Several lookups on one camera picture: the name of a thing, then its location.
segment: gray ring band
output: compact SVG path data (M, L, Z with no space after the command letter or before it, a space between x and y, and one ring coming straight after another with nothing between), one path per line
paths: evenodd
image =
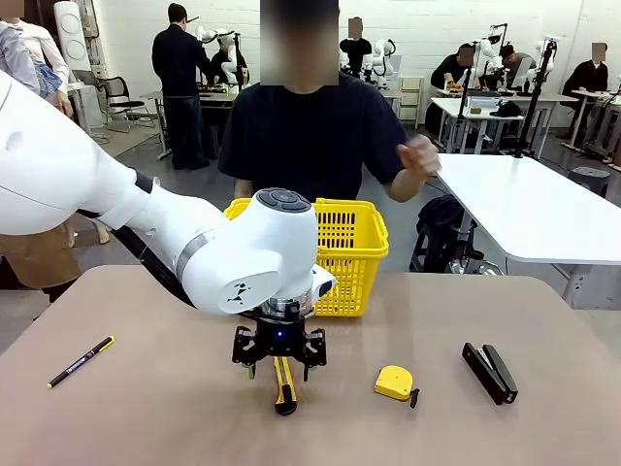
M205 233L201 233L185 245L185 248L183 248L181 254L179 255L179 260L177 261L176 273L180 282L183 279L183 271L185 270L187 263L190 261L192 256L209 241L210 240L205 236Z

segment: gray floor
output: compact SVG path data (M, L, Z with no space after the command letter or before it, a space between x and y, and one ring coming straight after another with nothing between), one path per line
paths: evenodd
M208 169L198 172L172 169L171 159L157 161L160 152L158 138L151 138L135 148L120 155L117 160L136 168L146 175L158 177L162 185L179 194L202 197L225 209L233 197L233 181L218 173L214 164ZM566 173L576 166L593 166L604 168L597 161L579 158L574 152L565 150L561 141L551 137L548 139L542 163L550 168ZM621 206L621 174L611 172L611 184L608 199ZM383 272L404 272L409 266L409 259L416 238L415 224L420 209L431 199L442 195L443 186L433 181L425 186L421 193L406 204L397 204L387 198L381 186L367 172L364 173L360 199L376 204L381 211L389 231L390 253L381 264ZM79 222L78 229L87 227L86 222ZM476 234L475 246L486 253L486 258L499 264L503 269L506 260L503 253L496 247L484 231ZM132 264L136 260L115 240L108 245L76 248L75 256L83 270L102 264ZM559 294L567 284L567 280L552 266L544 264L521 264L507 262L510 275L531 276L543 280ZM45 300L41 297L32 298L27 303L23 293L11 294L0 291L0 308L14 307L7 316L0 313L0 352L5 349L27 327L31 316L45 308ZM614 311L576 311L606 342L610 350L621 358L621 312Z

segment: cap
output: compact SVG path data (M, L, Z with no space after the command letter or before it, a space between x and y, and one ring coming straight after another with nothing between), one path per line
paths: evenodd
M276 22L315 24L339 17L339 0L262 0L261 9Z

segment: brown apron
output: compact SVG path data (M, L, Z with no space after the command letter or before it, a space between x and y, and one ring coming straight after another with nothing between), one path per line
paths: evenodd
M31 288L58 286L81 274L61 226L37 235L0 235L0 255L7 258L17 279Z

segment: black shirt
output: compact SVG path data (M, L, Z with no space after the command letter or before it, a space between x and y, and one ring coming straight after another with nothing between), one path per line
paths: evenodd
M240 56L241 65L246 68L245 60L243 56ZM218 83L229 84L229 80L226 77L226 73L222 70L222 63L229 63L229 54L223 50L219 50L212 58L212 68L215 76L218 76Z
M467 69L467 66L462 66L457 61L457 53L453 53L445 58L440 66L436 68L434 74L431 75L431 85L438 89L444 89L444 75L446 73L450 73L453 76L453 80L457 83L462 79Z
M213 79L210 60L201 43L176 24L155 36L151 58L165 96L198 95L197 67Z
M310 201L355 199L363 163L380 183L393 182L404 168L397 146L406 140L386 99L343 73L338 86L313 94L256 84L233 107L219 169L255 190L283 187Z
M354 41L345 39L341 41L341 50L349 57L349 68L353 76L360 76L362 70L362 59L365 55L373 53L371 44L366 39Z
M578 97L572 91L579 90L581 87L587 90L607 90L608 67L600 63L600 66L596 68L593 60L580 63L563 86L563 95Z

